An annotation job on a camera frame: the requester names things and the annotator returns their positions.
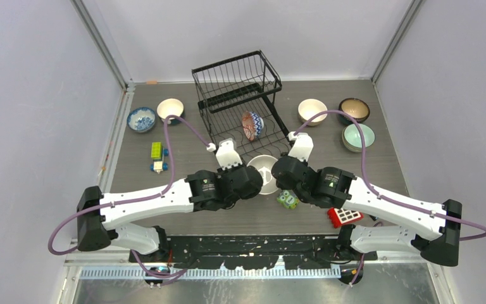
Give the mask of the cream bowl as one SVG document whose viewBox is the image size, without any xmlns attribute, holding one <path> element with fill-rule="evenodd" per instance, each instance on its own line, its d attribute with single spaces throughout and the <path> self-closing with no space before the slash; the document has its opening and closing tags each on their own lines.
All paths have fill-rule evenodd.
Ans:
<svg viewBox="0 0 486 304">
<path fill-rule="evenodd" d="M 327 117 L 327 114 L 320 115 L 319 117 L 314 118 L 311 120 L 311 118 L 323 111 L 327 111 L 328 108 L 327 106 L 321 102 L 318 99 L 305 99 L 299 103 L 299 106 L 297 108 L 297 113 L 299 120 L 304 123 L 304 122 L 309 122 L 308 126 L 317 126 L 321 124 Z"/>
<path fill-rule="evenodd" d="M 276 179 L 272 175 L 272 168 L 277 162 L 277 159 L 271 155 L 259 155 L 252 158 L 247 164 L 254 167 L 262 176 L 263 185 L 259 192 L 261 195 L 269 195 L 277 192 L 279 188 L 276 184 Z"/>
</svg>

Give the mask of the red patterned bowl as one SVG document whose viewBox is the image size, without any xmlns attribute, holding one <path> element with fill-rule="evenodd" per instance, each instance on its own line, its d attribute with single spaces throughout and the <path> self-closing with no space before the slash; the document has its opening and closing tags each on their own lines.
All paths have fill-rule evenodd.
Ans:
<svg viewBox="0 0 486 304">
<path fill-rule="evenodd" d="M 242 127 L 247 139 L 254 141 L 261 135 L 264 121 L 256 112 L 245 111 L 242 115 Z"/>
</svg>

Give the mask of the mint green bowl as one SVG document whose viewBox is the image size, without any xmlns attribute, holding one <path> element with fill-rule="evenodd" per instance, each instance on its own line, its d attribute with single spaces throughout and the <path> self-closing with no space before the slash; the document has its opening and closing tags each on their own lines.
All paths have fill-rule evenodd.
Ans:
<svg viewBox="0 0 486 304">
<path fill-rule="evenodd" d="M 365 147 L 369 148 L 375 142 L 375 133 L 365 124 L 360 123 L 359 126 L 363 133 Z M 350 124 L 343 129 L 342 142 L 349 151 L 355 153 L 362 152 L 361 135 L 354 124 Z"/>
</svg>

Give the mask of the black wire dish rack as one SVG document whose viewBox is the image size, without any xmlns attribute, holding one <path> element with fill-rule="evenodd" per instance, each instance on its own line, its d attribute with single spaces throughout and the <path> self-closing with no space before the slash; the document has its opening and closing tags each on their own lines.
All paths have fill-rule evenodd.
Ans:
<svg viewBox="0 0 486 304">
<path fill-rule="evenodd" d="M 280 158 L 289 152 L 289 130 L 275 101 L 282 81 L 261 50 L 194 68 L 191 73 L 200 116 L 215 144 L 233 139 L 246 163 L 255 156 Z M 245 112 L 263 119 L 263 128 L 253 140 L 243 126 Z"/>
</svg>

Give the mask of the brown rimmed bowl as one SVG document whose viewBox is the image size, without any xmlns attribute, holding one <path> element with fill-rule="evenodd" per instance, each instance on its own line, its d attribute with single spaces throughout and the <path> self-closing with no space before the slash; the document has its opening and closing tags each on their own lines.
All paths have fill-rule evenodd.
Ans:
<svg viewBox="0 0 486 304">
<path fill-rule="evenodd" d="M 353 119 L 355 119 L 359 124 L 365 122 L 371 114 L 368 104 L 358 98 L 346 98 L 342 100 L 339 104 L 338 110 L 343 111 L 349 116 L 353 117 Z"/>
</svg>

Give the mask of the dark teal bowl white foot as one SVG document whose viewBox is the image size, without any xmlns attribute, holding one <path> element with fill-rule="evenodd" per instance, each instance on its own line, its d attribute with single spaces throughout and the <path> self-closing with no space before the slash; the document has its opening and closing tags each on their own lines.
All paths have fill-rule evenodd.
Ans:
<svg viewBox="0 0 486 304">
<path fill-rule="evenodd" d="M 167 119 L 167 117 L 170 115 L 175 115 L 176 117 L 183 118 L 185 115 L 184 104 L 179 99 L 165 99 L 157 106 L 157 114 L 163 123 L 167 122 L 168 125 L 179 124 L 180 120 L 177 118 Z"/>
</svg>

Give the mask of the blue white patterned bowl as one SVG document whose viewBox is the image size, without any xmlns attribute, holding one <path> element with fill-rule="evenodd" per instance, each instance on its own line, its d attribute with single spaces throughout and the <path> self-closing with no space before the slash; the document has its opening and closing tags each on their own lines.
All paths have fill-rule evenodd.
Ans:
<svg viewBox="0 0 486 304">
<path fill-rule="evenodd" d="M 137 133 L 149 132 L 156 123 L 156 112 L 152 108 L 139 107 L 131 110 L 127 117 L 127 127 Z"/>
</svg>

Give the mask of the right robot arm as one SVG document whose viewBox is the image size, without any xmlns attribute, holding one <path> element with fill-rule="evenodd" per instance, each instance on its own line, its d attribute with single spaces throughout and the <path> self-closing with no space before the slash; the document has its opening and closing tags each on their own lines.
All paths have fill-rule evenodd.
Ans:
<svg viewBox="0 0 486 304">
<path fill-rule="evenodd" d="M 344 260 L 371 251 L 419 253 L 425 260 L 447 267 L 459 263 L 459 239 L 463 206 L 448 199 L 431 203 L 387 191 L 368 189 L 361 177 L 335 167 L 313 170 L 291 156 L 281 157 L 272 167 L 272 176 L 282 190 L 293 191 L 303 202 L 319 208 L 352 210 L 398 226 L 353 228 L 350 236 L 336 242 Z"/>
</svg>

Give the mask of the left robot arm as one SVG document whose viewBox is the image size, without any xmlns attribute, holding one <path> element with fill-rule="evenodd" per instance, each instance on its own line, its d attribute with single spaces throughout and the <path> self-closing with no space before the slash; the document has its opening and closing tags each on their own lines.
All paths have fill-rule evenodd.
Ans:
<svg viewBox="0 0 486 304">
<path fill-rule="evenodd" d="M 169 252 L 165 231 L 138 226 L 136 221 L 169 213 L 226 210 L 257 196 L 262 185 L 256 168 L 238 166 L 217 172 L 199 170 L 170 187 L 129 193 L 102 193 L 97 186 L 88 187 L 77 205 L 77 249 L 97 251 L 113 245 L 162 262 Z"/>
</svg>

